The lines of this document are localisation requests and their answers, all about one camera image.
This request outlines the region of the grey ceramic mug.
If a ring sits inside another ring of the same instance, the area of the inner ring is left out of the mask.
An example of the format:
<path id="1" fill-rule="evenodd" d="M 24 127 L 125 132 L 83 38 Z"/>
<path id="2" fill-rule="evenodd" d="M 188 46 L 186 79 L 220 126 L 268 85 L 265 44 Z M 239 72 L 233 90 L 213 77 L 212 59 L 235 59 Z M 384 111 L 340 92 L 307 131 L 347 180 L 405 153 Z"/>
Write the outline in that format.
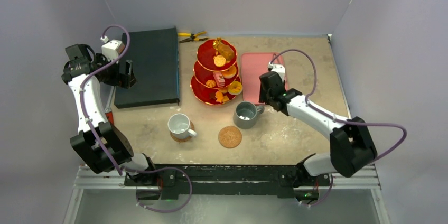
<path id="1" fill-rule="evenodd" d="M 240 129 L 250 129 L 255 126 L 258 117 L 264 111 L 264 105 L 255 105 L 248 101 L 240 102 L 235 108 L 233 122 Z"/>

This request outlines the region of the yellow glazed donut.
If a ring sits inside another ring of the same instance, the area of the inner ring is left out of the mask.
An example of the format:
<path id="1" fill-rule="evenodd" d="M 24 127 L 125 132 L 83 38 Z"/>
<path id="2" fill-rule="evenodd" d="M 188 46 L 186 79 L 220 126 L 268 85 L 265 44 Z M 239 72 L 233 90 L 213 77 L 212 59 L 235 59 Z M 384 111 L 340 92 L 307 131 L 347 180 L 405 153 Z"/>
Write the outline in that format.
<path id="1" fill-rule="evenodd" d="M 239 81 L 234 81 L 227 87 L 227 92 L 231 95 L 239 95 L 243 90 L 242 84 Z"/>

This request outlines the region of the orange glazed donut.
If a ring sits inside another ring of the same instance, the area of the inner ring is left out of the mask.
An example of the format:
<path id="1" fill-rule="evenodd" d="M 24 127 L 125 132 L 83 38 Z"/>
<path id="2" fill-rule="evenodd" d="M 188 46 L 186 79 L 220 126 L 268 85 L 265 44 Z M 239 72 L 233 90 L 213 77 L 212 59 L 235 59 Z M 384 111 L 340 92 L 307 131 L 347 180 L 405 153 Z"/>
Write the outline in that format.
<path id="1" fill-rule="evenodd" d="M 222 71 L 221 74 L 225 79 L 233 78 L 237 74 L 237 67 L 231 66 L 227 70 Z"/>

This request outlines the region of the fish shaped yellow cookie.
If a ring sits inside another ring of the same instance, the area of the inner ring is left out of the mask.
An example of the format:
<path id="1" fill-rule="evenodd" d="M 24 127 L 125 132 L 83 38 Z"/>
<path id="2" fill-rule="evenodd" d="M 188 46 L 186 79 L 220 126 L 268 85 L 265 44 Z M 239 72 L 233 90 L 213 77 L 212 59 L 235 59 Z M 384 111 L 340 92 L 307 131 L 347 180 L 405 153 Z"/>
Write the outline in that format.
<path id="1" fill-rule="evenodd" d="M 222 103 L 223 102 L 224 95 L 223 95 L 223 93 L 221 91 L 217 91 L 214 94 L 214 97 L 216 99 L 216 102 L 218 102 L 218 103 Z"/>

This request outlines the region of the round yellow cracker top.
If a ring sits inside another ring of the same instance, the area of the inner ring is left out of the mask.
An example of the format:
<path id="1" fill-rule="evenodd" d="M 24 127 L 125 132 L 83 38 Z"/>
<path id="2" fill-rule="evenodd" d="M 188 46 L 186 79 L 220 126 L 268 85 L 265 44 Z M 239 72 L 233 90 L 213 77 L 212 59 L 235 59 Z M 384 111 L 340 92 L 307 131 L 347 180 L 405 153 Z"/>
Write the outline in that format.
<path id="1" fill-rule="evenodd" d="M 227 63 L 227 59 L 222 55 L 216 55 L 213 58 L 213 63 L 216 67 L 223 67 Z"/>

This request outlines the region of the small brown swirl cookie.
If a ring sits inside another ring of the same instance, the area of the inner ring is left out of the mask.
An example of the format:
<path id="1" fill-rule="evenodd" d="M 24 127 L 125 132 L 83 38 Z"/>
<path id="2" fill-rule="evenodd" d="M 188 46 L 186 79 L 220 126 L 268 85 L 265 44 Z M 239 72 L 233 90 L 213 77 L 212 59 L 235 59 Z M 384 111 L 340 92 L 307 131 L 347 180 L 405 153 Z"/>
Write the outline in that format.
<path id="1" fill-rule="evenodd" d="M 206 86 L 209 87 L 209 88 L 214 88 L 214 87 L 217 86 L 217 83 L 214 80 L 208 80 L 206 82 Z"/>

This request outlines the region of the woven round coaster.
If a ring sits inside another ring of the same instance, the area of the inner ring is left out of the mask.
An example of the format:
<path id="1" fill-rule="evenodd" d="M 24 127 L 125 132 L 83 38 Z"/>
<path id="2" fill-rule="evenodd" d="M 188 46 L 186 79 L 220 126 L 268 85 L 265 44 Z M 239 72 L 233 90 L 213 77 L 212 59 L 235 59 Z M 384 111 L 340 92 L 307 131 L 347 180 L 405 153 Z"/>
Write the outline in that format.
<path id="1" fill-rule="evenodd" d="M 242 133 L 235 126 L 226 126 L 218 133 L 219 143 L 226 148 L 235 148 L 242 141 Z"/>
<path id="2" fill-rule="evenodd" d="M 175 134 L 173 132 L 170 132 L 170 137 L 178 142 L 178 143 L 183 143 L 183 142 L 187 142 L 189 140 L 191 140 L 193 138 L 193 136 L 188 132 L 189 130 L 194 130 L 195 126 L 193 122 L 190 122 L 190 127 L 189 129 L 187 129 L 184 132 L 181 132 L 180 134 Z"/>

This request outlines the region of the brown croissant bread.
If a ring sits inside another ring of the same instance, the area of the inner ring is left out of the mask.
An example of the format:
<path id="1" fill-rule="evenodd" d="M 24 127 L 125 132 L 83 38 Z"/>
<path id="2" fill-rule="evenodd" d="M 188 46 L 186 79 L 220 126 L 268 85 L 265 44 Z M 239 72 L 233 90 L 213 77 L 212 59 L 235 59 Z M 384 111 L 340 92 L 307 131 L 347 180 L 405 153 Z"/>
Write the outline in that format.
<path id="1" fill-rule="evenodd" d="M 216 38 L 213 42 L 213 48 L 216 55 L 223 56 L 227 61 L 231 61 L 235 57 L 235 52 L 229 46 L 223 43 L 222 38 Z"/>

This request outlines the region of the white ceramic mug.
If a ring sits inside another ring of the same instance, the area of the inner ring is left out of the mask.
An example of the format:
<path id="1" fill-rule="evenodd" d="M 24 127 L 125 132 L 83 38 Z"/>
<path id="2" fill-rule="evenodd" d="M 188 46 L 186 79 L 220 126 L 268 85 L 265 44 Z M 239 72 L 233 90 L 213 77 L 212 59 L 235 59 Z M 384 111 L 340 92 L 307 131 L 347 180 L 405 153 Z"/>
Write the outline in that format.
<path id="1" fill-rule="evenodd" d="M 180 134 L 181 132 L 186 131 L 190 127 L 190 119 L 185 114 L 174 114 L 169 118 L 167 122 L 167 126 L 170 132 L 175 134 Z M 198 134 L 195 130 L 188 131 L 193 137 L 196 137 Z"/>

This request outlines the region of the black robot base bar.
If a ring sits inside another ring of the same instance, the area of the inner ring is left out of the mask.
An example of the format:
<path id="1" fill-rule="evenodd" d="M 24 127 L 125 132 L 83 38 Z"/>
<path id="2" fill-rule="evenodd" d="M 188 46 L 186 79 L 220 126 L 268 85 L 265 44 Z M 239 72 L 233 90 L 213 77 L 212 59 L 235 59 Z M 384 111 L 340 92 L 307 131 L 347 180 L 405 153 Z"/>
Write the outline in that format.
<path id="1" fill-rule="evenodd" d="M 180 195 L 273 195 L 296 197 L 296 188 L 314 186 L 335 169 L 326 155 L 312 154 L 296 165 L 158 164 L 145 155 L 122 164 L 125 185 L 157 186 L 160 199 Z"/>

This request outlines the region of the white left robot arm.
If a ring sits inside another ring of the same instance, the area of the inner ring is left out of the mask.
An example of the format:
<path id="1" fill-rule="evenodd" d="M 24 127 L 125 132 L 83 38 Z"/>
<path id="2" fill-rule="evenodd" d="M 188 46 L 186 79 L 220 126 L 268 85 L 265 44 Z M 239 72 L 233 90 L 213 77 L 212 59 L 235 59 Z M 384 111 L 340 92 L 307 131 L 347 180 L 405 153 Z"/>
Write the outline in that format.
<path id="1" fill-rule="evenodd" d="M 86 44 L 65 49 L 69 61 L 61 78 L 74 96 L 79 121 L 70 144 L 96 174 L 124 170 L 134 181 L 152 186 L 157 181 L 155 165 L 145 154 L 134 153 L 126 136 L 108 120 L 100 97 L 101 83 L 122 88 L 136 83 L 131 61 L 126 61 L 125 73 L 119 72 L 116 59 L 125 47 L 122 41 L 111 40 L 100 53 Z"/>

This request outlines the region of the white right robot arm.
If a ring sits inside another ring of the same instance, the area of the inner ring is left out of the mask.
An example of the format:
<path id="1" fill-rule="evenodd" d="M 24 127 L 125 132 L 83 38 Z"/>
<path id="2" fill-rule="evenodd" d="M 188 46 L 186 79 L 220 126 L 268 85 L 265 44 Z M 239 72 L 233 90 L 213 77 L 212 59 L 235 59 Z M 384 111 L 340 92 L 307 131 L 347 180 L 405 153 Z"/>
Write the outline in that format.
<path id="1" fill-rule="evenodd" d="M 363 119 L 323 115 L 300 91 L 286 90 L 277 72 L 264 73 L 259 79 L 261 102 L 306 123 L 329 140 L 329 153 L 312 154 L 297 164 L 296 177 L 300 184 L 310 185 L 317 176 L 329 173 L 349 178 L 378 156 Z"/>

